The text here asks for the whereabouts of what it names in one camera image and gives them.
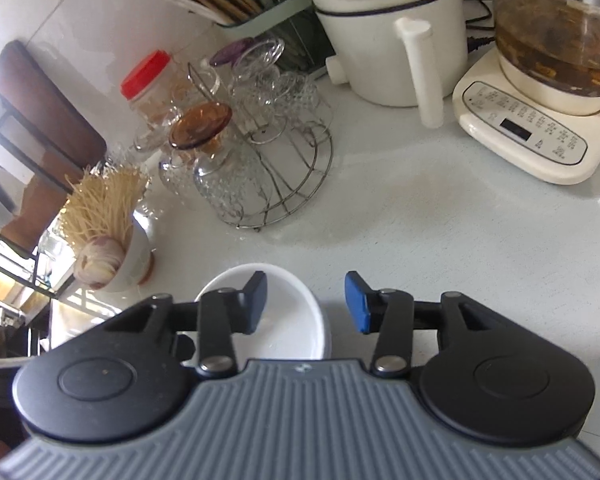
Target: white tile wall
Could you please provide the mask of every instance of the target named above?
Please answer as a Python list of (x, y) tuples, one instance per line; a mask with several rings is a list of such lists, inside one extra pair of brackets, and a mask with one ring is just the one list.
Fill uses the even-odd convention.
[(141, 126), (118, 88), (146, 54), (195, 59), (224, 43), (210, 22), (160, 0), (0, 0), (0, 50), (14, 39), (109, 144)]

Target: red lid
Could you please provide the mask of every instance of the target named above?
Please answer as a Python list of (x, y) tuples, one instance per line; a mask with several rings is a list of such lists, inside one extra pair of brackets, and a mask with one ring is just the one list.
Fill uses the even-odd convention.
[(120, 84), (120, 93), (127, 100), (133, 99), (158, 77), (170, 61), (171, 56), (165, 51), (154, 50), (125, 77)]

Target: pot handle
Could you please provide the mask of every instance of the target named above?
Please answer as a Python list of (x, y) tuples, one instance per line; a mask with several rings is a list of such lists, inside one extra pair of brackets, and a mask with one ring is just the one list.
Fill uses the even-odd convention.
[(403, 16), (395, 20), (394, 31), (407, 51), (420, 120), (427, 128), (439, 128), (444, 123), (442, 83), (436, 65), (431, 24)]

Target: white electric pot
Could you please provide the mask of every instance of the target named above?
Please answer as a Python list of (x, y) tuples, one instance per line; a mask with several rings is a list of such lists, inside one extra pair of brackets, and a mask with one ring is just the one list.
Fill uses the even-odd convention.
[(442, 98), (466, 72), (462, 0), (403, 0), (382, 8), (377, 0), (314, 2), (336, 51), (327, 59), (334, 84), (349, 82), (380, 105), (418, 105), (425, 126), (442, 125)]

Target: wooden cutting board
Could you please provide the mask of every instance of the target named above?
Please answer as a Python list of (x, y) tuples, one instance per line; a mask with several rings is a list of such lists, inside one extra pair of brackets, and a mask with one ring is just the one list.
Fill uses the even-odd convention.
[[(104, 157), (105, 140), (19, 41), (7, 44), (0, 54), (0, 95), (33, 125), (37, 135), (42, 134), (78, 167), (94, 166)], [(40, 166), (58, 179), (80, 177), (52, 150), (45, 152)], [(20, 215), (2, 229), (1, 237), (31, 252), (65, 201), (65, 193), (34, 176), (25, 190)]]

